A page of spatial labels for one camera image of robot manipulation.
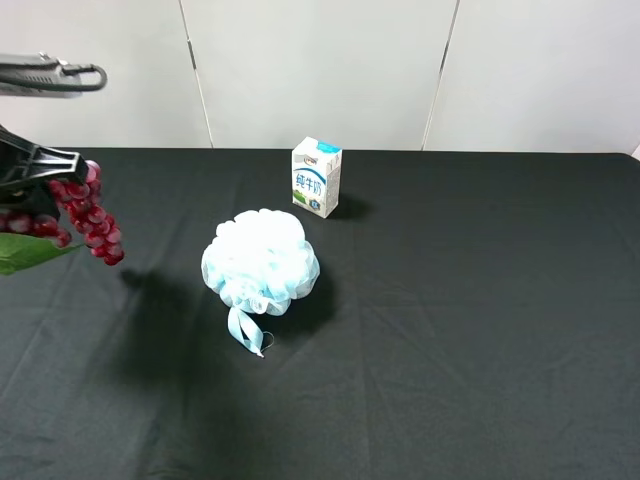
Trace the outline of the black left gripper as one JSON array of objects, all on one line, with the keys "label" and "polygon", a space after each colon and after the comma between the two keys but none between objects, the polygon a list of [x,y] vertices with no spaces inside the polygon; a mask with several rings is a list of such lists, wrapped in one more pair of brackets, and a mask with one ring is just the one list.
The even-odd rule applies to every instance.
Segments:
[{"label": "black left gripper", "polygon": [[87,174],[88,166],[78,152],[44,147],[1,128],[2,210],[58,220],[59,207],[44,182],[62,179],[82,184]]}]

